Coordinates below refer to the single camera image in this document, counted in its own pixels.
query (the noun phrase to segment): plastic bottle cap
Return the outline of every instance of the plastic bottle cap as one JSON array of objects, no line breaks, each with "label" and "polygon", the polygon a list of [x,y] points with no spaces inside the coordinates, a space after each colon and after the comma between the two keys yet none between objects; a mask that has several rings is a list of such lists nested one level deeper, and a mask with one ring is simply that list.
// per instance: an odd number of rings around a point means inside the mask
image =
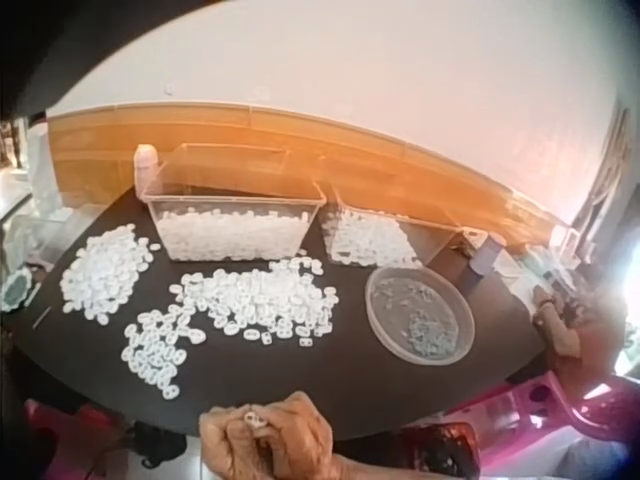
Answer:
[{"label": "plastic bottle cap", "polygon": [[158,164],[158,151],[153,145],[140,144],[133,155],[136,167],[152,167]]}]

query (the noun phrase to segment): wooden wainscoting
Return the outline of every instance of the wooden wainscoting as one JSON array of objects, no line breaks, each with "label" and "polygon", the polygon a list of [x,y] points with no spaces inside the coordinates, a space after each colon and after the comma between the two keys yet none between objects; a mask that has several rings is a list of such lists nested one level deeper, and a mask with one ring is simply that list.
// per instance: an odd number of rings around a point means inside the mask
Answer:
[{"label": "wooden wainscoting", "polygon": [[265,108],[225,104],[136,104],[49,119],[58,185],[110,203],[133,183],[140,143],[161,159],[185,143],[289,150],[287,172],[358,194],[361,206],[381,197],[407,199],[423,220],[497,232],[509,244],[546,243],[562,222],[509,188],[433,152],[339,122]]}]

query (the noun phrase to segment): round table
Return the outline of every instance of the round table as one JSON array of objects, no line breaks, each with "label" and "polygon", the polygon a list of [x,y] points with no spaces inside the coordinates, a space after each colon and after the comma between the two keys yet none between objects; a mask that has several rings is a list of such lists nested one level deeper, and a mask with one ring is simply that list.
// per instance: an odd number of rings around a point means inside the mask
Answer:
[{"label": "round table", "polygon": [[400,360],[373,334],[367,319],[364,286],[371,268],[328,262],[318,222],[303,247],[324,263],[318,286],[333,285],[340,303],[333,311],[333,333],[301,348],[295,340],[269,347],[226,337],[206,315],[191,325],[207,332],[205,343],[188,346],[179,368],[180,396],[165,401],[161,392],[131,372],[120,360],[126,325],[152,308],[164,309],[173,295],[167,287],[185,272],[216,268],[245,271],[265,262],[175,263],[164,250],[141,275],[129,303],[111,316],[108,326],[62,313],[60,278],[88,236],[119,225],[136,224],[136,234],[159,242],[146,207],[128,191],[111,205],[62,256],[30,306],[8,316],[16,345],[68,387],[109,409],[174,432],[198,434],[198,416],[214,405],[269,403],[295,390],[309,394],[334,429],[349,439],[398,428],[468,401],[499,384],[539,354],[543,345],[524,305],[497,275],[477,277],[457,252],[442,251],[430,268],[449,279],[466,297],[476,322],[469,354],[444,367],[424,367]]}]

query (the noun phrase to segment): pink stool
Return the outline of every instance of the pink stool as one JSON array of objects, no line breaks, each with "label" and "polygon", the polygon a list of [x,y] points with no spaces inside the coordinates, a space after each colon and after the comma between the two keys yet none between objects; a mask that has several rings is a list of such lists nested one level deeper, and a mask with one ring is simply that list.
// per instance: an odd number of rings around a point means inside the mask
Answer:
[{"label": "pink stool", "polygon": [[560,428],[585,436],[629,442],[640,424],[640,384],[611,376],[577,405],[570,405],[553,372],[447,415],[476,431],[480,463],[488,466],[529,447]]}]

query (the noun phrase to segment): small white bottle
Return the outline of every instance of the small white bottle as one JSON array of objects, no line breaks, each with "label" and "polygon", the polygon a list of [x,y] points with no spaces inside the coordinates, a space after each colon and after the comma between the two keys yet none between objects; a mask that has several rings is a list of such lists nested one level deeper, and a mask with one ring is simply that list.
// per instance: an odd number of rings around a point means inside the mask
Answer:
[{"label": "small white bottle", "polygon": [[153,145],[140,144],[133,155],[134,184],[136,195],[141,202],[145,202],[145,194],[159,193],[153,190],[158,175],[158,151]]}]

